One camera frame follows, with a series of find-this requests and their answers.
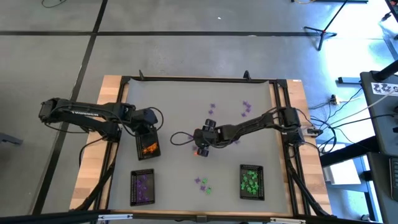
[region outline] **wooden frame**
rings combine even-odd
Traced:
[[[99,93],[97,104],[105,104],[107,102],[115,102],[121,83],[122,76],[119,75],[106,75],[104,76],[103,84]],[[287,86],[289,91],[290,104],[302,110],[307,117],[309,117],[307,100],[301,80],[287,80]],[[122,95],[122,102],[126,102],[128,92],[128,86],[124,88]],[[272,99],[272,105],[275,106],[275,93],[274,87],[270,84],[270,93]],[[283,89],[279,88],[279,95],[284,106],[284,94]],[[299,114],[300,122],[302,126],[309,126],[308,121],[305,120],[302,114]],[[87,142],[98,139],[100,136],[98,133],[90,133]],[[136,210],[137,213],[147,214],[180,214],[180,215],[230,215],[230,216],[280,216],[280,217],[292,217],[292,208],[290,205],[290,194],[287,183],[287,173],[285,168],[285,160],[283,155],[282,141],[280,134],[277,134],[279,138],[279,152],[280,152],[280,165],[282,168],[282,175],[284,176],[284,188],[288,212],[287,213],[274,213],[274,212],[196,212],[196,211],[152,211],[152,210]],[[305,137],[306,142],[315,144],[315,139],[311,137]],[[106,141],[100,141],[96,144],[92,144],[85,149],[83,155],[81,167],[76,180],[75,189],[73,191],[72,201],[70,203],[70,209],[79,206],[84,199],[90,194],[95,185],[98,183],[101,175],[101,168],[106,151]],[[111,148],[111,157],[109,161],[112,161],[116,154],[117,144],[113,144]],[[320,158],[317,149],[310,145],[300,146],[300,155],[302,161],[303,174],[305,179],[305,185],[315,198],[315,200],[322,206],[324,211],[331,213],[330,202],[328,193],[326,190],[326,184],[323,179],[322,167],[320,164]],[[99,209],[106,208],[106,202],[109,197],[109,186],[110,181],[104,186],[104,190],[101,195],[101,203]],[[300,189],[295,184],[295,194],[297,198],[298,212],[304,214],[303,203]]]

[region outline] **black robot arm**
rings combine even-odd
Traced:
[[[278,113],[283,117],[282,125],[275,124],[274,114]],[[273,128],[280,132],[297,131],[300,128],[300,120],[295,108],[273,108],[258,118],[245,121],[243,123],[232,125],[222,125],[216,127],[216,122],[210,119],[206,120],[202,129],[196,129],[193,133],[193,140],[198,146],[197,154],[207,157],[208,147],[224,148],[241,136],[252,132],[262,130],[264,128]]]
[[[105,122],[90,117],[100,117]],[[134,105],[127,103],[97,105],[60,98],[43,102],[39,118],[45,124],[75,124],[86,132],[97,131],[106,140],[115,142],[120,138],[118,124],[129,127],[137,135],[143,135],[155,131],[154,124],[157,123],[156,115],[150,108],[136,110]]]

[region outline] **tripod stand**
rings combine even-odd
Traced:
[[[341,11],[341,9],[344,7],[344,5],[348,2],[348,0],[346,0],[343,5],[341,5],[341,7],[339,8],[339,10],[337,11],[337,13],[335,14],[335,16],[333,16],[333,18],[331,19],[331,21],[328,23],[328,25],[323,29],[316,29],[316,28],[312,28],[312,27],[304,27],[304,29],[309,29],[309,30],[315,30],[316,32],[321,32],[320,36],[321,36],[321,40],[319,41],[319,46],[318,46],[318,51],[321,50],[322,48],[322,44],[323,44],[323,39],[325,38],[325,35],[329,34],[328,37],[334,37],[337,35],[337,33],[332,33],[332,32],[327,32],[326,30],[329,28],[330,24],[333,22],[333,20],[335,20],[336,16],[338,15],[338,13]]]

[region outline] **gray floor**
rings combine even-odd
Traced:
[[[100,0],[68,0],[44,9],[40,2],[1,1],[0,30],[90,31],[101,5]],[[303,26],[324,28],[340,5],[300,5],[289,0],[109,0],[100,30],[302,32]],[[202,77],[241,77],[249,70],[253,78],[302,79],[309,105],[324,102],[331,94],[347,100],[358,87],[338,86],[337,77],[358,77],[393,61],[379,28],[386,12],[383,0],[348,4],[330,27],[338,36],[327,40],[321,52],[314,48],[319,40],[307,37],[97,37],[78,101],[96,102],[103,75],[137,75],[139,69],[145,75]],[[70,96],[87,43],[88,37],[0,36],[0,132],[24,140],[22,146],[0,144],[0,216],[29,213],[56,135],[40,124],[40,103]],[[334,120],[365,104],[363,99],[352,102]],[[322,108],[312,114],[324,118],[327,112]],[[355,131],[358,128],[359,124],[343,130],[354,141],[373,134],[369,122],[361,124],[360,133]],[[340,133],[338,139],[345,141]],[[78,151],[85,141],[85,135],[67,134],[44,212],[68,210]],[[346,192],[329,193],[340,195],[331,197],[335,215],[355,218],[364,212],[349,203]],[[352,209],[342,209],[336,198]]]

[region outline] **small green piece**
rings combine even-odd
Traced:
[[[208,187],[208,188],[207,188],[206,194],[208,194],[208,195],[211,194],[211,187]]]

